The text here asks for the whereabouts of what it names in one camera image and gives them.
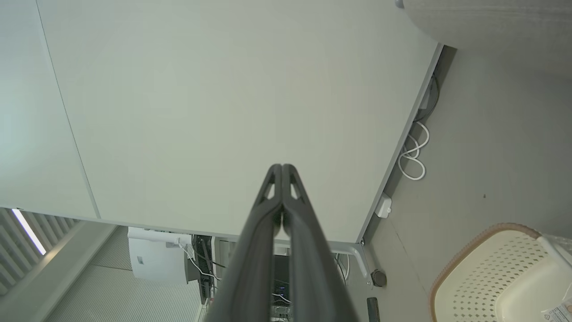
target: white desk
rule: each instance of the white desk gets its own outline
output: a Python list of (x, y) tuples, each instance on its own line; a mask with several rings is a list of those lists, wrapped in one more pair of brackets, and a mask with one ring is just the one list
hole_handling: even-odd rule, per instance
[(2, 1), (0, 48), (0, 206), (96, 219), (35, 1)]
[(292, 163), (328, 240), (361, 239), (440, 52), (385, 0), (38, 7), (96, 216), (222, 237)]

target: label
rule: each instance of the label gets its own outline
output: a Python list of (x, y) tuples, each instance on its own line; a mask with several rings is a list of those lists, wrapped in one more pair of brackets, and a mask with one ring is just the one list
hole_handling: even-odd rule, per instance
[(542, 311), (542, 320), (545, 322), (572, 322), (572, 298), (553, 309)]

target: desk leg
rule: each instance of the desk leg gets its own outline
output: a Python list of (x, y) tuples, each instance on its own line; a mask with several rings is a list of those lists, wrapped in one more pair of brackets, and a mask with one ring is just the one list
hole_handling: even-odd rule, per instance
[(374, 282), (371, 279), (372, 271), (367, 265), (366, 254), (364, 253), (363, 246), (361, 244), (353, 244), (349, 242), (328, 242), (331, 252), (338, 254), (350, 254), (353, 255), (357, 260), (357, 265), (364, 278), (364, 283), (370, 287), (374, 288)]

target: laundry basket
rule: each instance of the laundry basket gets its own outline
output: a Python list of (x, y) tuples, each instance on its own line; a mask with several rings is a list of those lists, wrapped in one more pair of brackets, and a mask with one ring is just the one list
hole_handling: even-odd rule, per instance
[(572, 240), (516, 223), (484, 231), (430, 293), (434, 322), (572, 322)]

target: floor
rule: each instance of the floor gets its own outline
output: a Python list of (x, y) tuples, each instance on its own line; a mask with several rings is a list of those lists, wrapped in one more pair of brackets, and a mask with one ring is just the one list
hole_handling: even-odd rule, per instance
[(201, 306), (197, 283), (135, 278), (127, 233), (117, 227), (45, 322), (194, 321)]
[(352, 263), (348, 289), (360, 321), (368, 321), (367, 297), (378, 298), (382, 321), (430, 321), (434, 279), (495, 223), (572, 237), (572, 81), (469, 52), (450, 57), (425, 122), (427, 175), (411, 181), (394, 169), (392, 213), (366, 234), (370, 266), (387, 273), (387, 286), (369, 290)]

